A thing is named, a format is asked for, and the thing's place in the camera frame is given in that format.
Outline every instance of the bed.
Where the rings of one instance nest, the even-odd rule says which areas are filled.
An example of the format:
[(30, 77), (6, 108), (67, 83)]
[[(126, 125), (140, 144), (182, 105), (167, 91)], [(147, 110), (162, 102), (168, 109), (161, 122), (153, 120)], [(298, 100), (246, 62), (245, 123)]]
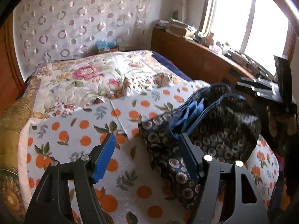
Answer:
[[(138, 123), (171, 112), (197, 89), (170, 61), (151, 51), (112, 52), (39, 67), (24, 95), (0, 120), (0, 196), (23, 221), (31, 196), (53, 160), (75, 161), (103, 141), (117, 149), (95, 191), (109, 223), (184, 223), (189, 211), (172, 198), (167, 183), (150, 167)], [(278, 178), (278, 161), (260, 136), (246, 167), (265, 207)], [(74, 183), (69, 182), (73, 216), (81, 222)], [(215, 209), (219, 219), (223, 193)]]

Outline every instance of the silver screw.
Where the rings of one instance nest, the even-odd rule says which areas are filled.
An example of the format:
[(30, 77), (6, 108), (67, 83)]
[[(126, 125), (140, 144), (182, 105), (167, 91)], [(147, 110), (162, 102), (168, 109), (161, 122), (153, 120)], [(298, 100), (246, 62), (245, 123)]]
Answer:
[(55, 166), (58, 165), (58, 161), (54, 160), (50, 164), (51, 164), (52, 167), (55, 167)]
[(238, 167), (243, 167), (244, 163), (242, 161), (236, 161), (235, 164), (238, 166)]
[(83, 156), (81, 157), (81, 160), (82, 160), (82, 161), (87, 161), (87, 160), (89, 160), (89, 155), (83, 155)]
[(204, 156), (204, 160), (206, 160), (206, 161), (212, 161), (213, 157), (211, 155), (205, 155)]

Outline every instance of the pink flower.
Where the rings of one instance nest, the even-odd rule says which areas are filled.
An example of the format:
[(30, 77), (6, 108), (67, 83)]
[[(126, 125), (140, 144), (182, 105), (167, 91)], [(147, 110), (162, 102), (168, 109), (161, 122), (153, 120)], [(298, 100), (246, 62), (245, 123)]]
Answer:
[(116, 86), (118, 86), (118, 87), (119, 87), (119, 85), (120, 85), (118, 79), (113, 79), (113, 78), (111, 78), (111, 79), (109, 79), (108, 81), (109, 81), (109, 82), (107, 83), (107, 85), (116, 85)]
[(91, 67), (91, 66), (83, 66), (79, 69), (75, 70), (72, 74), (72, 78), (75, 78), (77, 80), (90, 80), (94, 77), (104, 77), (103, 74), (97, 74), (96, 72), (101, 72), (102, 69), (100, 67)]
[(134, 63), (134, 62), (130, 62), (129, 63), (129, 66), (132, 66), (132, 67), (136, 67), (136, 68), (143, 68), (143, 65), (140, 64), (140, 63)]

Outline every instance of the window frame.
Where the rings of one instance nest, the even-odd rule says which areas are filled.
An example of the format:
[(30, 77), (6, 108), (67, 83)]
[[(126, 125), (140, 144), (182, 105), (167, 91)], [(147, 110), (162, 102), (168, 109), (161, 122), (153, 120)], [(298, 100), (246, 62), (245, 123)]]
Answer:
[[(253, 24), (253, 19), (254, 19), (254, 15), (255, 15), (255, 3), (256, 3), (256, 0), (252, 0), (251, 9), (249, 12), (246, 31), (245, 31), (245, 35), (244, 35), (244, 38), (242, 41), (242, 45), (239, 49), (237, 49), (237, 51), (240, 54), (244, 54), (248, 40), (249, 40), (249, 36), (250, 36), (251, 29), (252, 29), (252, 24)], [(211, 27), (211, 24), (213, 23), (216, 7), (217, 7), (217, 0), (212, 0), (212, 1), (205, 0), (201, 23), (199, 26), (199, 31), (202, 31), (205, 33), (208, 33), (210, 31), (210, 27)], [(293, 58), (296, 37), (297, 36), (296, 36), (295, 31), (294, 31), (293, 27), (291, 26), (291, 24), (289, 23), (285, 47), (283, 50), (283, 56), (286, 56), (290, 63)]]

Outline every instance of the wall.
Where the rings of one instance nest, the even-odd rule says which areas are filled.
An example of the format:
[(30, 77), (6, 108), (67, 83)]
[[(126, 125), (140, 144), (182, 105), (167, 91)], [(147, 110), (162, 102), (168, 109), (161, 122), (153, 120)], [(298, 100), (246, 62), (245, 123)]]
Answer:
[(297, 39), (291, 62), (293, 96), (299, 105), (299, 40)]
[(149, 49), (153, 21), (168, 20), (176, 0), (22, 0), (14, 40), (24, 80), (41, 63), (95, 54), (95, 41)]
[(187, 0), (187, 23), (199, 27), (205, 0)]

